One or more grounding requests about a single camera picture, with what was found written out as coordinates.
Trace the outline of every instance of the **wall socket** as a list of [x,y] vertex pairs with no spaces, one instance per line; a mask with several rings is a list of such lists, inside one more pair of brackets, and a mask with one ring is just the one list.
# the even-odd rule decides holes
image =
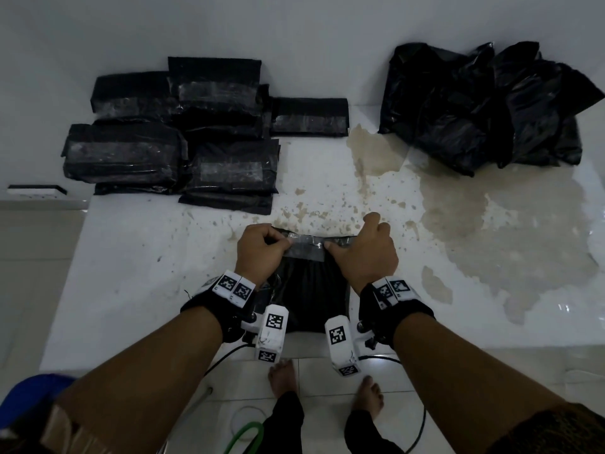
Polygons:
[[21,200],[65,199],[67,190],[56,184],[11,184],[6,192]]

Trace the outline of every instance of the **black cable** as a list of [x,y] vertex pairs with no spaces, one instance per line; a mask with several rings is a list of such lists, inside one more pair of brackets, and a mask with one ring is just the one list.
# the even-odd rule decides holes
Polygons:
[[210,371],[212,371],[213,369],[215,369],[225,358],[229,357],[233,352],[238,351],[240,349],[243,349],[244,347],[254,347],[254,344],[242,344],[240,346],[237,346],[235,349],[232,349],[231,351],[228,351],[225,355],[223,355],[223,357],[221,357],[221,359],[219,359],[214,365],[210,366],[208,368],[208,371],[206,371],[206,373],[204,374],[204,377],[208,376],[208,373]]
[[[395,363],[399,363],[401,365],[401,362],[399,360],[397,360],[396,358],[384,357],[382,355],[362,355],[361,357],[359,357],[360,360],[366,360],[368,358],[380,358],[382,360],[394,361]],[[407,451],[404,451],[404,454],[410,454],[410,452],[412,452],[412,450],[416,447],[416,445],[420,441],[422,432],[424,432],[424,424],[426,422],[427,422],[427,408],[423,407],[422,408],[422,423],[420,425],[420,430],[418,432],[418,436],[414,440],[414,443],[412,443],[412,446],[410,446]]]
[[[215,369],[225,358],[229,357],[233,352],[243,349],[244,347],[254,347],[254,344],[242,344],[240,346],[237,346],[235,349],[228,351],[214,365],[212,365],[210,368],[208,368],[208,371],[206,371],[206,374],[204,374],[204,377],[207,376],[210,371]],[[395,363],[399,363],[401,365],[401,362],[399,360],[397,360],[396,358],[384,357],[382,355],[362,355],[361,357],[359,357],[360,360],[367,360],[368,358],[380,358],[382,360],[394,361]],[[416,447],[416,445],[420,441],[420,437],[422,436],[422,432],[424,431],[424,426],[425,426],[426,422],[427,422],[427,408],[423,407],[422,423],[420,425],[420,431],[418,432],[418,436],[414,440],[414,443],[412,443],[412,446],[410,446],[407,451],[404,451],[404,454],[410,454],[410,452],[412,452],[412,450]]]

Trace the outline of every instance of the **tiled floor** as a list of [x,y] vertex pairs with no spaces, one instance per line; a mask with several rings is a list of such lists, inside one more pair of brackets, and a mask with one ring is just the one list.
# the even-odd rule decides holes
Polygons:
[[[12,385],[37,372],[84,217],[81,211],[0,209],[0,399]],[[605,374],[603,348],[489,353],[605,415],[605,380],[596,376]],[[304,451],[347,452],[343,428],[360,377],[338,377],[325,358],[298,359],[295,366],[306,413]],[[386,392],[379,430],[408,447],[422,419],[422,404],[412,385],[394,363],[371,359],[362,367]],[[212,395],[178,427],[168,452],[223,452],[231,438],[231,420],[240,408],[255,407],[270,414],[274,399],[267,371],[268,366],[256,361],[226,360],[219,365],[200,386],[200,391],[212,386]],[[239,443],[234,452],[244,448],[245,443]],[[414,452],[451,452],[430,417]]]

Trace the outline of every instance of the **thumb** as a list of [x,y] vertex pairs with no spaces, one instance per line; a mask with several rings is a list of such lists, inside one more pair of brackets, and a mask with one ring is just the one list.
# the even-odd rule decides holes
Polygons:
[[272,247],[278,248],[282,253],[288,250],[292,245],[292,241],[288,239],[278,240],[276,243],[271,244]]
[[346,252],[344,248],[333,242],[325,242],[324,247],[326,248],[326,250],[328,250],[328,253],[332,255],[337,262]]

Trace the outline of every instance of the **green cable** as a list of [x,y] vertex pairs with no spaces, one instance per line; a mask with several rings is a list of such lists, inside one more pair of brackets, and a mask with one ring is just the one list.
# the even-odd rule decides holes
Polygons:
[[252,445],[250,446],[250,449],[247,451],[247,454],[255,454],[258,447],[261,446],[262,436],[264,435],[264,426],[260,422],[248,422],[245,426],[241,427],[239,432],[237,432],[235,434],[235,436],[233,437],[233,439],[227,446],[227,449],[225,450],[224,454],[229,454],[229,452],[231,452],[231,448],[233,447],[235,442],[237,440],[239,440],[239,437],[241,435],[245,434],[251,428],[257,429],[258,434],[256,435],[256,438],[254,438]]

